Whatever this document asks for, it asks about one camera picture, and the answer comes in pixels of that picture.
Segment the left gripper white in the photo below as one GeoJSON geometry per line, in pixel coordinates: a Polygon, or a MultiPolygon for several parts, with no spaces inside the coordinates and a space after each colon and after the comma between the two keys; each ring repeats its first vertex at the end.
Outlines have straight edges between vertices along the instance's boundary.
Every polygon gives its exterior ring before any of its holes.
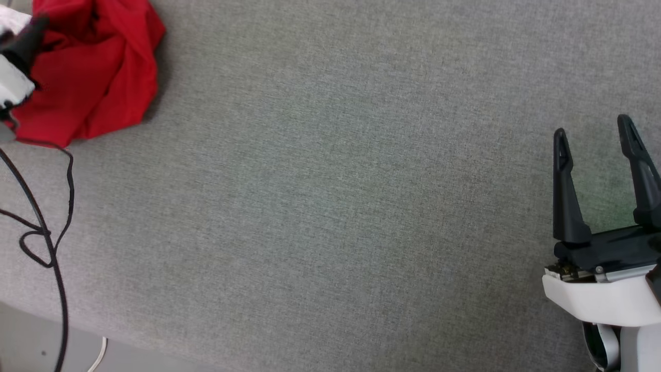
{"type": "Polygon", "coordinates": [[[0,111],[21,106],[36,90],[28,77],[42,45],[50,17],[38,15],[18,32],[0,32],[0,111]]]}

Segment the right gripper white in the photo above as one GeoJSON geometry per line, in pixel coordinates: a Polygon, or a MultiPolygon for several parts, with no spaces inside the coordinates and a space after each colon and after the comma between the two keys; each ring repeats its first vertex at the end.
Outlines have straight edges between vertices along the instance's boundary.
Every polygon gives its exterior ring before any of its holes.
{"type": "Polygon", "coordinates": [[[618,131],[640,226],[592,236],[575,191],[566,132],[555,130],[553,238],[559,242],[553,248],[557,262],[545,268],[542,285],[550,301],[578,320],[646,327],[661,323],[661,175],[629,115],[618,116],[618,131]]]}

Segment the red basketball jersey number 23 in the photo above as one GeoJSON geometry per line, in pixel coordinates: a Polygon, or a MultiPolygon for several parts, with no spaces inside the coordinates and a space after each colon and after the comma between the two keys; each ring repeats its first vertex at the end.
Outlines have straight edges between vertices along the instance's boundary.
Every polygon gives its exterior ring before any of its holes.
{"type": "Polygon", "coordinates": [[[0,143],[67,147],[139,124],[158,91],[165,34],[150,0],[33,0],[26,24],[38,15],[50,22],[26,74],[36,90],[0,111],[0,143]]]}

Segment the grey fabric sofa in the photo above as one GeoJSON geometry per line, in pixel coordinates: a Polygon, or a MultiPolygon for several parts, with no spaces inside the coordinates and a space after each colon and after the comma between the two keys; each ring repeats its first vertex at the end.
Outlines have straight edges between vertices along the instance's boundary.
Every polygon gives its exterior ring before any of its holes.
{"type": "Polygon", "coordinates": [[[74,328],[240,372],[593,372],[549,301],[553,134],[593,231],[661,171],[661,0],[151,0],[141,125],[75,142],[74,328]]]}

